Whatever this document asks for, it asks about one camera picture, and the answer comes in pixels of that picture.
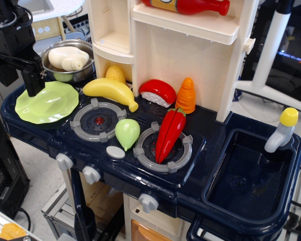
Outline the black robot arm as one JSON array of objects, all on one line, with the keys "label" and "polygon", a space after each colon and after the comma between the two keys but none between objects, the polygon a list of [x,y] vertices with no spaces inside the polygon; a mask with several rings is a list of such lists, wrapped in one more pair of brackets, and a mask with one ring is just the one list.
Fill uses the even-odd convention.
[{"label": "black robot arm", "polygon": [[8,87],[20,73],[28,96],[36,96],[45,88],[45,69],[33,46],[30,10],[18,1],[0,1],[0,82]]}]

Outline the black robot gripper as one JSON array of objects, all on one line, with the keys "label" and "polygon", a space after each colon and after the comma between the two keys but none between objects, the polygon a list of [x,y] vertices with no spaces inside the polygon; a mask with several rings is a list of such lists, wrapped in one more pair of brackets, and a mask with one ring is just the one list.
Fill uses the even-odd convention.
[{"label": "black robot gripper", "polygon": [[[11,19],[0,22],[0,53],[16,57],[31,49],[36,41],[31,24],[32,19],[27,12],[12,13]],[[40,56],[25,63],[21,74],[29,97],[36,96],[45,88],[45,69]],[[0,55],[0,82],[8,87],[18,78],[16,69]]]}]

